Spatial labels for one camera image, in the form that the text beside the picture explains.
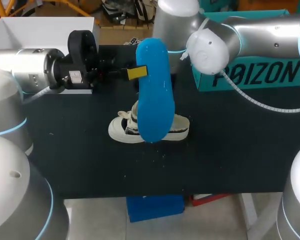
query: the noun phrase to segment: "label sticker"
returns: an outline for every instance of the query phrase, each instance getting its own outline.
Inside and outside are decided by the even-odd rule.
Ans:
[[[82,83],[82,77],[80,71],[69,71],[71,82],[73,84],[81,84]]]

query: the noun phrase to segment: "black table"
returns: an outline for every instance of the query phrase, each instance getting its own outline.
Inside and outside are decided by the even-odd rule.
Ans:
[[[102,46],[131,60],[131,46]],[[176,112],[190,119],[181,142],[125,144],[108,125],[137,100],[109,77],[96,94],[46,95],[25,107],[30,160],[62,198],[279,192],[300,149],[300,113],[259,108],[234,91],[198,92],[189,63],[177,76]],[[265,104],[300,107],[300,87],[245,91]]]

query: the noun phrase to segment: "cardboard box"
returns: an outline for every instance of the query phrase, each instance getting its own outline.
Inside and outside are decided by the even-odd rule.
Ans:
[[[59,49],[68,52],[74,30],[89,30],[99,47],[100,29],[93,17],[2,17],[0,49]]]
[[[209,12],[205,16],[222,22],[230,16],[250,19],[288,15],[286,10]],[[233,90],[220,74],[201,74],[194,67],[193,76],[199,91]],[[261,89],[300,86],[300,59],[280,59],[269,57],[237,57],[226,68],[225,73],[240,89]]]

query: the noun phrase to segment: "blue light ring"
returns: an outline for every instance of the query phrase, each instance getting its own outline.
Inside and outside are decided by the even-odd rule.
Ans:
[[[0,132],[0,136],[5,135],[5,134],[9,134],[9,133],[12,133],[12,132],[15,131],[15,130],[18,130],[18,129],[21,128],[23,125],[25,125],[26,122],[27,122],[27,118],[25,118],[24,121],[21,122],[19,125],[15,126],[15,127],[13,127],[13,128],[10,128],[10,129],[8,129],[8,130],[5,130],[5,131],[1,131],[1,132]]]

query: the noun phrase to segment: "white sole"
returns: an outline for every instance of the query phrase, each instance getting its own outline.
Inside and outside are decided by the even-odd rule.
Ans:
[[[116,140],[117,142],[125,143],[125,144],[139,144],[143,143],[144,140],[140,135],[125,135],[125,134],[118,134],[118,132],[113,127],[113,122],[109,124],[108,127],[109,136]],[[189,128],[184,132],[179,133],[168,133],[162,140],[165,141],[181,141],[188,136]]]

